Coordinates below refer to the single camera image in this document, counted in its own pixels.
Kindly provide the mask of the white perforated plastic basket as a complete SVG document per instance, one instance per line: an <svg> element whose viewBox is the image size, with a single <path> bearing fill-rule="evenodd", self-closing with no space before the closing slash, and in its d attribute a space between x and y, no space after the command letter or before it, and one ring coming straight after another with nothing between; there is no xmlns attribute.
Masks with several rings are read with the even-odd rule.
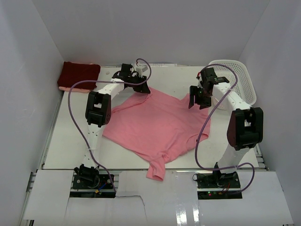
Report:
<svg viewBox="0 0 301 226"><path fill-rule="evenodd" d="M212 109L232 111L248 110L256 102L256 93L246 66L236 60L214 60L209 63L218 77L229 82L213 86Z"/></svg>

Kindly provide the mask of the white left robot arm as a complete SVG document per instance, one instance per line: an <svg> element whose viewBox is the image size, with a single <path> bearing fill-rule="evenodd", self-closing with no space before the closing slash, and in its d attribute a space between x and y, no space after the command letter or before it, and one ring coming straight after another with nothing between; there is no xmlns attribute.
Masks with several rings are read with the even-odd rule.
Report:
<svg viewBox="0 0 301 226"><path fill-rule="evenodd" d="M139 61L144 61L144 59L137 59L135 66L122 64L121 69L114 73L110 81L95 81L96 83L105 83L106 86L88 94L85 111L88 125L87 137L74 119L71 112L71 93L68 94L68 108L71 119L87 145L88 153L83 161L86 167L99 167L107 170L96 159L96 153L100 150L103 131L111 119L111 102L113 98L126 88L132 88L137 93L151 93L147 85L147 81L152 74L151 66L147 62L141 64ZM147 70L149 70L149 76L143 75Z"/></svg>

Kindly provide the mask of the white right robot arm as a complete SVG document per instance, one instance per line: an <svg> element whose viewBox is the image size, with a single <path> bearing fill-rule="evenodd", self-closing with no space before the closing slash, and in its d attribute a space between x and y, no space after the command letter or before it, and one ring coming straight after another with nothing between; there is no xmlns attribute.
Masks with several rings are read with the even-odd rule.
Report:
<svg viewBox="0 0 301 226"><path fill-rule="evenodd" d="M228 146L222 158L212 168L216 182L235 176L244 155L263 140L263 110L246 103L233 89L234 85L226 77L219 77L214 71L216 65L208 65L197 75L198 85L190 86L189 108L199 105L200 109L209 108L211 99L218 99L212 109L224 105L230 114L227 129Z"/></svg>

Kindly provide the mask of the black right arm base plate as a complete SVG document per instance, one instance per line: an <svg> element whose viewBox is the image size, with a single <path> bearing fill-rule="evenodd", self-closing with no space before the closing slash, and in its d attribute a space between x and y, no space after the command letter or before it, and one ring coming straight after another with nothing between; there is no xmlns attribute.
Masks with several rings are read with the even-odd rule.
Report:
<svg viewBox="0 0 301 226"><path fill-rule="evenodd" d="M213 174L195 173L192 180L197 183L199 200L242 199L238 175L217 181Z"/></svg>

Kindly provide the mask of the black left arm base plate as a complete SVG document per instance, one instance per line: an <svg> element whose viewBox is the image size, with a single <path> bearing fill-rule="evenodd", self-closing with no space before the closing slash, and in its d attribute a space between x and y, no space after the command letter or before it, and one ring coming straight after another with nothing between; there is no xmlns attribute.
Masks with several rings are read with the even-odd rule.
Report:
<svg viewBox="0 0 301 226"><path fill-rule="evenodd" d="M115 198L113 190L114 175L111 179L107 174L100 174L94 182L83 179L79 175L73 176L71 184L71 198Z"/></svg>

